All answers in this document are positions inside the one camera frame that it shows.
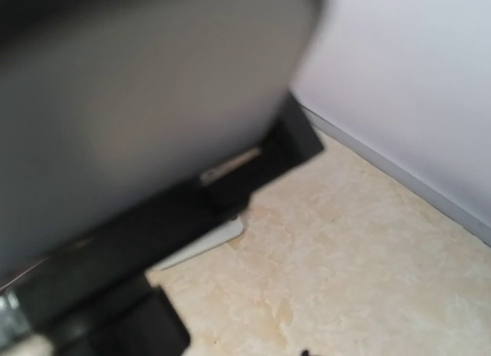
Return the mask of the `white folding phone stand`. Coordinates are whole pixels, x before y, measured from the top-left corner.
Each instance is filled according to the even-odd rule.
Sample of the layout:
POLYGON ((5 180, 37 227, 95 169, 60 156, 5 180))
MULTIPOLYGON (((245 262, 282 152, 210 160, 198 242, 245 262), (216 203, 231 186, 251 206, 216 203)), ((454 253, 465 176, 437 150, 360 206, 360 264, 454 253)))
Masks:
POLYGON ((239 237, 244 232, 245 226, 241 216, 228 220, 221 226, 209 231, 199 239, 191 242, 189 245, 177 250, 172 255, 158 262, 148 269, 149 272, 163 271, 175 265, 185 262, 188 259, 196 257, 220 246, 228 241, 239 237))

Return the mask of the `grey phone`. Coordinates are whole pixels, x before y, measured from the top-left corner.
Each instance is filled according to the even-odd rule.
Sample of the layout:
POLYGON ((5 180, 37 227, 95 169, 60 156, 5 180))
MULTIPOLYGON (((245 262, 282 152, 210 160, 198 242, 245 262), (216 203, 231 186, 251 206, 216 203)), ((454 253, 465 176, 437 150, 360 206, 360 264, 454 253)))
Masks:
POLYGON ((253 147, 325 0, 1 0, 1 287, 253 147))

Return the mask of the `tall black phone stand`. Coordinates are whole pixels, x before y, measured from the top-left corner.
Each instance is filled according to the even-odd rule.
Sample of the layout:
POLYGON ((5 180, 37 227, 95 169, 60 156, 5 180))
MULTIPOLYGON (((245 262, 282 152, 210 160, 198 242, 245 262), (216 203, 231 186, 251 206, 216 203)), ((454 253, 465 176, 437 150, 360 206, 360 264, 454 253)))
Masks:
POLYGON ((3 355, 181 355, 189 332, 146 271, 237 217, 252 194, 323 149, 288 95, 245 162, 195 176, 61 246, 1 290, 3 355))

